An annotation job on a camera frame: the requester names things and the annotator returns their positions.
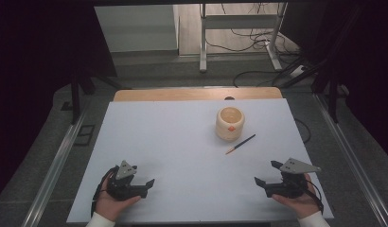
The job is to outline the white power strip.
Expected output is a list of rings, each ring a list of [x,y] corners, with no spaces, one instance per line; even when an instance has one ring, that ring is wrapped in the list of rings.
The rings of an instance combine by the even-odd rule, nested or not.
[[[302,73],[304,73],[306,70],[307,70],[307,67],[306,67],[306,66],[304,66],[304,65],[299,65],[297,68],[295,68],[295,69],[290,73],[290,77],[291,77],[291,78],[296,78],[296,77],[298,77],[299,75],[301,75]]]

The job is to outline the person's right white sleeve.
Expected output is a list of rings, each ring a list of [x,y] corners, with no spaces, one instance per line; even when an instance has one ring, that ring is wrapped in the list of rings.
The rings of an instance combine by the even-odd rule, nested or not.
[[[299,218],[300,227],[330,227],[320,211],[305,218]]]

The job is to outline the person's right hand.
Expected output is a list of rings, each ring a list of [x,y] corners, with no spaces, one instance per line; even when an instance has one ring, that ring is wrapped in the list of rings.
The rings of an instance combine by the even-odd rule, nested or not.
[[[272,198],[280,204],[289,207],[298,219],[306,218],[320,211],[316,201],[307,194],[303,194],[296,199],[273,194]]]

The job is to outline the dark curtain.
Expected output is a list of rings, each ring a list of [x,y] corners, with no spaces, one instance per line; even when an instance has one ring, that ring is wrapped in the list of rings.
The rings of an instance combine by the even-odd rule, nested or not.
[[[116,75],[95,7],[73,0],[0,0],[0,194],[72,80]]]
[[[288,3],[281,33],[319,68],[311,85],[343,85],[346,104],[388,154],[388,0]]]

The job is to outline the white metal desk frame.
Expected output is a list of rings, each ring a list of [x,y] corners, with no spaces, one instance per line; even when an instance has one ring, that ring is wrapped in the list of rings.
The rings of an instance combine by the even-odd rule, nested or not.
[[[200,45],[200,71],[207,70],[207,30],[225,29],[254,29],[265,28],[272,31],[271,38],[265,41],[265,48],[276,71],[281,71],[282,66],[277,56],[275,47],[276,38],[280,30],[287,2],[277,4],[276,14],[221,14],[213,15],[206,13],[206,4],[200,5],[201,16],[201,45]]]

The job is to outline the person's left hand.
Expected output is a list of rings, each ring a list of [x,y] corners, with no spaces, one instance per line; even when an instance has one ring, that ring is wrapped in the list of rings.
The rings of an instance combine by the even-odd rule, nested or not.
[[[107,182],[104,182],[99,191],[95,212],[109,221],[116,221],[124,210],[140,200],[141,197],[136,196],[125,201],[116,201],[108,194]]]

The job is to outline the person's left white sleeve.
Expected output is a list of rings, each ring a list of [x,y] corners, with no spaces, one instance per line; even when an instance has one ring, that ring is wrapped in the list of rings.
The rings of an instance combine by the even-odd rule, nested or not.
[[[85,227],[115,227],[115,222],[110,221],[102,215],[94,212],[90,221]]]

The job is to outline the black floor frames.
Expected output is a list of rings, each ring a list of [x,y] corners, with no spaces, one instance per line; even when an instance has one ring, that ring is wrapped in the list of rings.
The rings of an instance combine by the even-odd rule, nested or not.
[[[86,147],[90,145],[94,135],[95,125],[82,125],[74,141],[77,147]]]

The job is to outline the white board table cover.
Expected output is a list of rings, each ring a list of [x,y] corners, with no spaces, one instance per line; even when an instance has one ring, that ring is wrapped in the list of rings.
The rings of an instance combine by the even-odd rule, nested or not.
[[[234,100],[245,114],[241,137],[232,143],[215,133],[226,100],[112,102],[105,114],[68,222],[91,217],[91,199],[102,176],[123,160],[137,166],[133,179],[154,179],[147,197],[119,218],[126,224],[183,224],[287,220],[294,213],[268,198],[255,183],[277,183],[271,165],[309,155],[288,102]],[[234,150],[234,145],[256,137]]]

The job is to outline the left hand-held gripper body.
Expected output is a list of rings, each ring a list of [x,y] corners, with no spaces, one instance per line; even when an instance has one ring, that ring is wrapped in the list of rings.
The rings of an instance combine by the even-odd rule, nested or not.
[[[131,174],[131,166],[123,160],[119,166],[111,169],[111,177],[107,182],[107,192],[117,201],[140,196],[142,187],[131,185],[134,174]]]

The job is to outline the white cabinet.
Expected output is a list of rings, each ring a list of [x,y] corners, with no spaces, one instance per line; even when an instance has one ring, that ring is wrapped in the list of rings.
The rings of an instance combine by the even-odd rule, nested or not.
[[[95,12],[111,52],[178,49],[173,5],[95,7]]]

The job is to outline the metal floor rail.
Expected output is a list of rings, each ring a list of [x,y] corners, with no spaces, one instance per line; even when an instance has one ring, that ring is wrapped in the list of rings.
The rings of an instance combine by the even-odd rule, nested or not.
[[[89,107],[90,102],[84,104],[82,110],[80,111],[79,117],[73,124],[68,127],[67,132],[63,137],[58,151],[51,163],[51,166],[46,172],[36,197],[26,214],[26,217],[22,223],[22,227],[38,227],[38,224],[44,214],[44,210],[49,202],[57,181],[61,176],[62,169],[69,156],[71,148],[74,145],[82,123],[87,115]]]
[[[351,147],[347,138],[344,135],[340,125],[336,123],[328,112],[328,104],[326,103],[323,95],[313,96],[316,103],[319,106],[328,127],[331,130],[346,162],[348,163],[356,181],[358,182],[362,193],[366,197],[376,219],[379,222],[380,227],[388,227],[388,209],[383,202],[382,197],[379,194],[377,188],[373,185],[370,178],[367,176],[362,164],[360,163],[354,149]]]

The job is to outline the blue paintbrush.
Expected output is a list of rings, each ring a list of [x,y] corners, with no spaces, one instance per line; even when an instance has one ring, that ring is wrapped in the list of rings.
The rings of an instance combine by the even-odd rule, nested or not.
[[[243,146],[244,144],[246,144],[247,142],[249,142],[251,139],[253,139],[254,137],[256,137],[256,134],[253,134],[251,136],[249,136],[248,138],[244,139],[243,141],[239,142],[238,144],[234,145],[232,148],[228,149],[226,152],[225,152],[225,155],[227,154],[230,154],[231,152],[233,152],[234,150],[240,148],[241,146]]]

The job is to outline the cream round pen holder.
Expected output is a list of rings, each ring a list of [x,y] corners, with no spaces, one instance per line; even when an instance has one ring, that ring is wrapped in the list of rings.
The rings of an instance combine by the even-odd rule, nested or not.
[[[240,109],[224,107],[217,113],[215,132],[224,141],[235,141],[241,136],[244,122],[245,115]]]

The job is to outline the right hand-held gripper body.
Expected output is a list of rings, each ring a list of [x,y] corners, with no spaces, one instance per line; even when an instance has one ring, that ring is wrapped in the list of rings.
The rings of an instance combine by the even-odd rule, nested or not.
[[[265,189],[266,195],[269,198],[276,194],[295,199],[302,196],[309,189],[305,174],[318,172],[321,168],[289,158],[278,170],[281,173],[282,182],[268,183],[271,187]]]

